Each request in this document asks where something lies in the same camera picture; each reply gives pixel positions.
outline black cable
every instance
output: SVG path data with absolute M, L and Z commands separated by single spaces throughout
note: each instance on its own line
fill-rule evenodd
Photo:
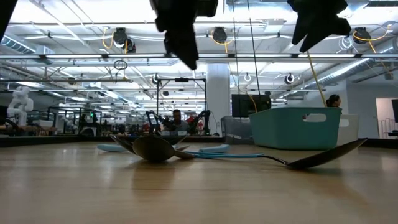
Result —
M 232 1 L 232 12 L 235 13 L 235 3 Z M 239 120 L 242 123 L 242 110 L 241 110 L 241 84 L 239 82 L 239 66 L 238 66 L 238 47 L 236 46 L 236 26 L 235 26 L 235 16 L 233 17 L 234 22 L 234 39 L 235 39 L 235 59 L 236 59 L 236 72 L 238 78 L 238 106 L 239 106 Z
M 250 15 L 250 6 L 249 6 L 249 0 L 247 0 L 248 2 L 248 11 L 249 11 L 249 15 Z M 257 88 L 259 90 L 259 101 L 261 102 L 261 92 L 260 92 L 260 83 L 259 83 L 259 74 L 257 71 L 257 59 L 256 59 L 256 48 L 254 46 L 254 35 L 253 35 L 253 26 L 251 24 L 251 16 L 249 16 L 249 22 L 250 22 L 250 30 L 251 30 L 251 40 L 252 40 L 252 44 L 253 44 L 253 56 L 254 56 L 254 67 L 256 68 L 256 78 L 257 78 Z

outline woman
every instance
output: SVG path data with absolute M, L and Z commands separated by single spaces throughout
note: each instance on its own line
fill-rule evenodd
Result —
M 329 100 L 326 100 L 327 107 L 335 107 L 339 108 L 341 103 L 341 99 L 339 95 L 333 94 L 329 97 Z

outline person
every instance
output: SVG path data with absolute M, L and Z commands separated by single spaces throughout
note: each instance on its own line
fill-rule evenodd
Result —
M 181 111 L 176 109 L 173 111 L 173 125 L 176 127 L 175 130 L 170 130 L 168 127 L 164 127 L 164 131 L 188 131 L 189 125 L 186 121 L 181 120 Z
M 339 108 L 341 104 L 341 99 L 339 95 L 333 94 L 326 100 L 327 107 Z

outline man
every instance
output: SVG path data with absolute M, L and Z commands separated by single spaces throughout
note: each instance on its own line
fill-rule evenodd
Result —
M 168 127 L 164 128 L 164 131 L 188 131 L 189 125 L 187 122 L 181 120 L 181 111 L 174 110 L 173 111 L 173 124 L 176 127 L 175 130 L 170 130 Z

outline ceiling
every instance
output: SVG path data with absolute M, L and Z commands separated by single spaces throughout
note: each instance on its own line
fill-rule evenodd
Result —
M 17 7 L 11 18 L 6 35 L 17 39 L 20 43 L 32 48 L 38 49 L 39 46 L 45 46 L 55 54 L 123 54 L 124 50 L 113 45 L 110 48 L 106 46 L 112 43 L 112 33 L 117 27 L 125 27 L 127 35 L 134 41 L 137 47 L 137 54 L 164 54 L 163 34 L 159 33 L 154 24 L 156 18 L 155 12 L 151 9 L 149 1 L 143 0 L 43 0 L 44 9 L 37 6 L 34 0 L 18 0 Z M 294 33 L 296 13 L 290 7 L 281 1 L 269 1 L 279 3 L 255 4 L 251 0 L 251 11 L 248 13 L 244 4 L 236 1 L 236 10 L 231 10 L 231 5 L 219 1 L 218 10 L 215 17 L 198 17 L 195 23 L 195 33 L 197 37 L 197 46 L 200 54 L 268 54 L 268 53 L 299 53 L 301 44 L 292 45 L 291 37 Z M 386 34 L 387 24 L 392 24 L 385 38 L 373 42 L 379 45 L 391 37 L 395 36 L 398 25 L 398 13 L 395 7 L 364 7 L 368 1 L 355 0 L 350 3 L 349 8 L 344 10 L 339 16 L 349 20 L 352 28 L 366 27 L 373 38 L 381 37 Z M 214 27 L 224 27 L 230 44 L 227 46 L 216 44 L 211 33 Z M 329 37 L 311 49 L 311 53 L 322 54 L 350 54 L 368 51 L 368 44 L 355 44 L 349 39 L 343 37 Z M 21 54 L 6 46 L 0 46 L 2 54 Z M 52 74 L 53 79 L 67 79 L 75 77 L 76 79 L 97 79 L 101 82 L 101 88 L 113 89 L 119 97 L 113 99 L 110 96 L 99 96 L 95 92 L 79 93 L 78 97 L 88 98 L 87 102 L 92 103 L 122 103 L 121 98 L 128 102 L 144 103 L 148 107 L 149 103 L 154 103 L 151 98 L 155 92 L 117 92 L 117 89 L 155 88 L 152 84 L 152 78 L 158 74 L 160 78 L 206 78 L 208 63 L 227 63 L 231 70 L 231 79 L 237 81 L 241 87 L 257 88 L 255 82 L 256 73 L 259 75 L 259 86 L 261 88 L 280 88 L 285 85 L 284 77 L 286 74 L 293 74 L 300 79 L 296 82 L 304 82 L 311 76 L 310 64 L 303 60 L 292 60 L 288 62 L 239 62 L 234 60 L 228 62 L 219 62 L 217 60 L 199 61 L 198 69 L 193 73 L 187 66 L 176 58 L 151 58 L 129 60 L 134 66 L 129 66 L 124 72 L 118 74 L 119 82 L 104 82 L 115 77 L 116 70 L 109 73 L 113 68 L 114 60 L 109 60 L 107 64 L 104 61 L 80 60 L 79 67 L 69 66 L 67 64 L 75 63 L 68 60 L 54 60 L 51 65 L 43 66 L 35 64 L 33 60 L 8 60 L 17 68 L 24 72 L 18 72 L 16 75 L 20 79 L 39 79 L 47 74 Z M 324 72 L 337 65 L 334 61 L 322 61 L 315 64 L 317 73 Z M 10 78 L 1 73 L 3 78 Z M 120 79 L 125 76 L 130 82 L 122 82 Z M 87 88 L 87 85 L 77 83 L 69 85 L 68 83 L 45 83 L 43 88 L 63 88 L 76 89 Z M 173 99 L 194 99 L 204 98 L 204 92 L 196 83 L 170 83 L 168 88 L 197 88 L 197 91 L 170 92 L 168 97 L 171 104 Z M 59 93 L 62 96 L 75 96 L 74 93 Z M 204 101 L 197 101 L 198 105 L 203 105 Z

